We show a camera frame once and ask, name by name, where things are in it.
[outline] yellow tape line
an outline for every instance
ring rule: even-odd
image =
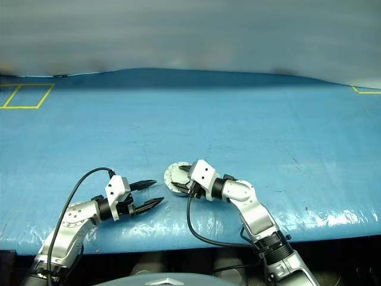
[[[10,101],[12,100],[12,98],[14,97],[14,95],[18,92],[18,90],[21,88],[21,85],[19,85],[18,87],[16,87],[16,89],[12,92],[11,96],[8,97],[7,101],[4,103],[4,105],[2,106],[3,108],[6,107],[8,105],[8,103],[10,103]]]
[[[0,109],[38,109],[42,105],[42,103],[46,100],[50,92],[52,91],[53,87],[55,86],[54,83],[10,83],[10,84],[4,84],[0,85],[2,86],[17,86],[16,89],[12,92],[10,97],[8,97],[7,101],[4,103],[3,106],[0,107]],[[37,105],[11,105],[8,106],[8,104],[11,102],[15,94],[20,90],[22,86],[50,86],[48,91],[43,95],[41,100],[38,102]]]
[[[352,88],[358,94],[381,94],[381,91],[359,91],[355,86],[352,85]]]

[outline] black cable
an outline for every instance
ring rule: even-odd
[[[92,173],[95,173],[97,171],[101,171],[101,170],[105,170],[107,172],[109,172],[109,174],[111,172],[113,172],[112,169],[110,168],[106,168],[106,167],[100,167],[100,168],[96,168],[96,169],[93,169],[91,170],[90,172],[86,173],[82,178],[80,178],[80,180],[78,181],[78,183],[74,186],[73,190],[71,191],[65,205],[64,205],[64,208],[62,209],[62,213],[60,215],[60,218],[58,219],[58,222],[57,222],[57,225],[55,226],[55,229],[54,229],[54,233],[53,233],[53,237],[52,237],[52,241],[50,243],[50,246],[49,246],[49,250],[48,250],[48,261],[46,262],[46,270],[48,272],[46,278],[48,280],[48,286],[52,286],[52,275],[51,275],[51,269],[52,269],[52,252],[53,252],[53,246],[54,246],[54,242],[55,242],[55,239],[57,238],[57,235],[58,235],[58,231],[60,230],[60,226],[62,224],[62,221],[64,219],[64,215],[65,215],[65,212],[70,204],[70,201],[71,199],[74,197],[74,194],[76,193],[78,187],[80,186],[80,184],[82,184],[82,182],[89,176],[91,175]]]
[[[244,230],[245,230],[245,228],[242,227],[242,228],[241,228],[241,231],[239,232],[239,236],[240,236],[243,240],[246,240],[248,243],[253,244],[249,238],[247,238],[246,236],[243,235]]]
[[[205,243],[209,243],[209,244],[212,244],[212,245],[216,245],[216,246],[223,246],[223,247],[249,247],[253,250],[257,250],[256,246],[254,246],[253,244],[244,244],[244,243],[221,243],[219,241],[215,241],[215,240],[210,240],[209,238],[205,238],[205,237],[202,237],[201,235],[199,235],[194,229],[193,229],[193,226],[192,226],[192,223],[191,223],[191,201],[193,199],[193,196],[194,196],[194,191],[192,191],[189,196],[188,196],[188,203],[186,205],[186,222],[188,223],[188,228],[190,230],[190,232],[195,236],[197,237],[199,240],[205,242]]]
[[[240,269],[240,268],[247,268],[247,267],[256,267],[255,264],[240,264],[240,265],[233,265],[233,266],[227,266],[227,267],[221,267],[213,270],[212,274],[215,274],[217,272],[225,271],[225,270],[231,270],[231,269]]]

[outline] circular disc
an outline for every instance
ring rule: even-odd
[[[186,184],[189,182],[188,173],[179,169],[179,166],[182,165],[191,166],[192,164],[188,162],[173,163],[167,168],[167,170],[165,170],[164,173],[164,183],[175,195],[179,195],[181,197],[186,196],[187,194],[181,192],[181,190],[179,190],[178,187],[174,186],[171,182],[177,182],[181,184]]]

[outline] blue table surface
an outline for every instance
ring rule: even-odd
[[[293,241],[381,234],[381,94],[268,74],[137,69],[56,78],[38,109],[0,110],[0,248],[35,254],[77,180],[112,167],[130,182],[155,179],[137,204],[165,196],[142,216],[107,221],[86,253],[207,246],[188,231],[186,199],[163,183],[175,161],[206,159],[220,174],[252,182]],[[22,86],[8,103],[35,105],[46,86]],[[105,195],[92,175],[73,201]],[[202,235],[242,242],[232,205],[195,201]]]

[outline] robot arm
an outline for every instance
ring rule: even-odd
[[[129,185],[125,177],[113,175],[105,187],[107,198],[102,195],[93,197],[84,203],[73,203],[64,214],[57,238],[54,242],[51,258],[52,280],[58,284],[67,276],[83,251],[83,240],[92,228],[100,221],[113,218],[119,220],[121,215],[138,215],[159,204],[163,198],[146,201],[136,207],[132,191],[147,188],[156,181],[139,181]],[[51,245],[51,232],[40,248],[30,269],[29,276],[22,285],[46,285],[48,250]]]
[[[188,172],[187,184],[171,184],[182,192],[207,200],[218,198],[234,204],[249,239],[258,254],[265,258],[269,280],[279,286],[318,286],[318,282],[307,268],[297,251],[293,250],[268,210],[258,201],[254,187],[247,181],[224,175],[220,178],[216,170],[205,160],[191,166],[180,166]]]

